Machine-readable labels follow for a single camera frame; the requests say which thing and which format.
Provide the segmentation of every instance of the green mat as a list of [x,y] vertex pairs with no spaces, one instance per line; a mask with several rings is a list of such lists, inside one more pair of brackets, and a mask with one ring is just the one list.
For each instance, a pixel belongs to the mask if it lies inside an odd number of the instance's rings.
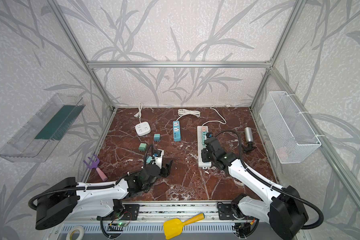
[[64,105],[37,134],[35,139],[61,140],[85,105]]

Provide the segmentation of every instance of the brown marble table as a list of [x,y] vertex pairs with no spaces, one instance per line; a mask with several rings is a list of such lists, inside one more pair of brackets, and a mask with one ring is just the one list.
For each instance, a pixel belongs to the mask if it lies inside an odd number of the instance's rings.
[[[240,193],[254,199],[259,197],[238,180],[225,175],[223,171],[212,167],[203,170],[197,164],[197,126],[209,120],[221,120],[214,110],[209,108],[187,108],[201,112],[201,118],[192,115],[180,118],[181,141],[174,142],[172,122],[178,118],[178,108],[144,108],[141,121],[148,121],[152,131],[138,137],[135,125],[138,118],[133,115],[136,108],[119,108],[105,138],[99,158],[99,167],[110,181],[117,180],[127,172],[141,169],[144,152],[138,150],[141,142],[154,143],[155,148],[165,151],[163,163],[173,160],[171,174],[168,178],[160,178],[148,193],[128,199],[128,201],[154,200],[232,200]],[[209,131],[214,134],[221,130],[234,129],[241,133],[245,142],[244,128],[253,130],[254,145],[257,147],[250,153],[243,154],[246,163],[260,174],[275,181],[271,166],[266,157],[264,147],[256,131],[249,108],[216,108],[227,120],[227,124],[210,122]],[[154,134],[160,133],[160,141],[154,142]],[[233,134],[219,135],[225,151],[238,153],[237,140]],[[92,170],[88,182],[101,182],[95,170]]]

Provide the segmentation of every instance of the transparent container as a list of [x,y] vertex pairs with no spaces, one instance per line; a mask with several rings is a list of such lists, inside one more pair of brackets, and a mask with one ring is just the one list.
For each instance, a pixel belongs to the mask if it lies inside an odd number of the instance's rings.
[[298,163],[321,146],[299,108],[285,91],[269,92],[260,111],[279,161]]
[[85,105],[56,93],[1,149],[11,162],[45,162]]

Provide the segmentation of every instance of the yellow shovel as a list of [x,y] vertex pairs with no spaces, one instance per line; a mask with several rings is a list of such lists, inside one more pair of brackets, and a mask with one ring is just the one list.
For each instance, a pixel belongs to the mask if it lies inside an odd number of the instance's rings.
[[183,227],[185,225],[200,221],[204,219],[204,214],[199,214],[194,216],[191,219],[188,219],[185,222],[180,221],[178,218],[174,218],[171,220],[168,220],[164,223],[164,234],[165,239],[171,239],[173,237],[176,237],[180,235],[183,232]]

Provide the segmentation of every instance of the purple garden fork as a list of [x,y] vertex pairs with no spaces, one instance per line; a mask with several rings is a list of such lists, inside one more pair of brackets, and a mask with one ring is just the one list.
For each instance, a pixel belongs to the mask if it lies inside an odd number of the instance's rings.
[[93,161],[92,158],[88,157],[89,159],[89,164],[83,160],[83,162],[85,163],[85,165],[89,168],[89,169],[92,169],[92,168],[95,168],[97,173],[99,174],[99,176],[101,177],[101,179],[103,180],[103,182],[105,182],[106,180],[108,180],[107,176],[103,173],[103,171],[98,167],[99,165],[99,162],[100,162],[100,159],[95,155],[95,154],[92,154],[93,156],[95,156],[96,158],[96,161]]

